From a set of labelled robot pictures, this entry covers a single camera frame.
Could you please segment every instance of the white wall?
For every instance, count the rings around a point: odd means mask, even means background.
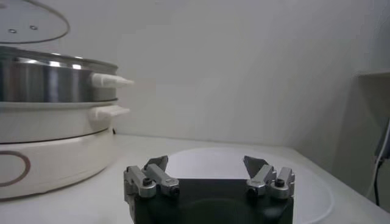
[[[132,109],[120,133],[285,145],[330,170],[350,79],[370,65],[366,17],[385,1],[42,2],[71,33],[24,47],[110,61],[136,81],[119,92]]]

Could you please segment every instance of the screw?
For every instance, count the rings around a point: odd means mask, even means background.
[[[249,188],[248,191],[247,191],[247,195],[248,197],[250,198],[257,198],[257,189],[255,188]]]
[[[284,187],[285,186],[285,181],[282,179],[276,179],[275,181],[275,187]]]
[[[153,183],[152,179],[150,179],[149,177],[145,178],[143,181],[142,181],[142,185],[143,186],[149,186]]]
[[[177,187],[174,187],[172,188],[171,190],[169,190],[169,194],[173,197],[178,197],[179,194],[180,194],[180,189],[177,188]]]

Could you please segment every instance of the white cooking base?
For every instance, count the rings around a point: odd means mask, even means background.
[[[0,198],[47,192],[88,178],[116,157],[112,145],[111,130],[65,140],[0,145]],[[21,180],[4,184],[25,171]]]
[[[133,136],[114,136],[113,142],[112,149],[120,151],[119,159],[113,165],[93,178],[70,187],[47,194],[0,202],[1,223],[133,223],[129,206],[123,196],[123,170],[126,166],[143,166],[152,157],[201,147],[252,149],[269,158],[272,157],[270,163],[274,163],[278,169],[280,162],[289,161],[298,164],[302,170],[312,172],[329,186],[335,199],[332,212],[320,222],[321,224],[389,223],[390,220],[390,214],[292,149]]]

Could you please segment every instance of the stainless steel pot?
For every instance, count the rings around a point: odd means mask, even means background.
[[[0,47],[0,102],[103,102],[131,83],[117,66],[80,57]]]

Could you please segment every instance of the white base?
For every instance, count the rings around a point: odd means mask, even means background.
[[[2,154],[9,152],[27,157],[30,169],[22,180],[1,186],[18,178],[26,167],[20,157]],[[76,183],[98,173],[115,157],[111,129],[79,138],[0,145],[0,198],[43,193]]]

